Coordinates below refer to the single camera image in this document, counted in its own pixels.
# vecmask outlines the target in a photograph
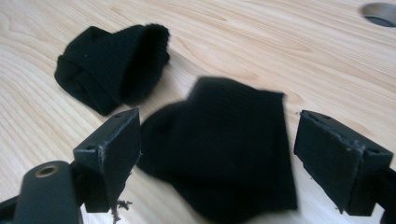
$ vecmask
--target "round hole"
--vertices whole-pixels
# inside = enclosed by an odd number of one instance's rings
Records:
[[[361,8],[361,15],[368,21],[384,26],[396,27],[396,6],[388,3],[371,3]]]
[[[48,165],[45,166],[41,169],[39,169],[37,172],[35,172],[35,176],[36,177],[47,177],[50,175],[55,174],[58,171],[58,167],[57,166],[53,166],[53,165]]]

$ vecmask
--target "black plastic piece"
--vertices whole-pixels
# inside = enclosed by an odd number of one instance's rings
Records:
[[[303,111],[294,154],[326,194],[351,216],[370,216],[378,178],[393,154],[328,116]]]
[[[73,150],[78,195],[87,212],[116,209],[140,148],[139,111],[133,109],[108,119]]]
[[[378,181],[377,202],[385,209],[381,224],[396,224],[396,172],[388,169]]]
[[[0,224],[11,223],[17,207],[18,196],[0,203]]]
[[[67,162],[50,161],[26,173],[12,223],[82,223]]]

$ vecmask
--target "wooden table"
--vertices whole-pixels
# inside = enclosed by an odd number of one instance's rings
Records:
[[[332,116],[396,152],[396,29],[368,22],[349,1],[8,1],[0,3],[0,201],[46,161],[73,160],[72,149],[107,118],[55,81],[57,57],[89,26],[116,32],[159,23],[170,30],[170,63],[141,120],[185,98],[199,76],[223,76],[283,91],[290,148],[298,112]],[[395,4],[396,1],[381,0]],[[299,212],[262,215],[249,223],[378,223],[340,215],[292,156]],[[396,169],[396,161],[391,165]],[[206,223],[168,184],[134,169],[120,223]],[[83,213],[85,223],[111,223]]]

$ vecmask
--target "folded black sock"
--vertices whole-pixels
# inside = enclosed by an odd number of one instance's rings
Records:
[[[282,98],[227,78],[200,78],[186,101],[143,123],[137,165],[219,223],[296,209]]]
[[[101,115],[150,94],[169,60],[169,33],[157,24],[111,34],[90,27],[58,58],[59,85]]]

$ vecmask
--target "wood grain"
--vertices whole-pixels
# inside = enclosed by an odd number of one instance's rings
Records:
[[[57,57],[89,26],[116,32],[160,23],[172,35],[171,61],[142,121],[186,97],[199,76],[230,77],[258,89],[283,91],[293,146],[302,109],[317,111],[396,152],[396,29],[374,25],[348,1],[1,1],[0,201],[19,192],[23,175],[72,149],[103,118],[63,91],[53,78]],[[385,3],[396,4],[385,0]],[[378,223],[340,215],[293,157],[299,212],[249,223]],[[396,169],[396,161],[391,167]],[[134,202],[120,223],[206,223],[173,188],[135,169],[122,198]],[[111,223],[83,213],[85,223]]]

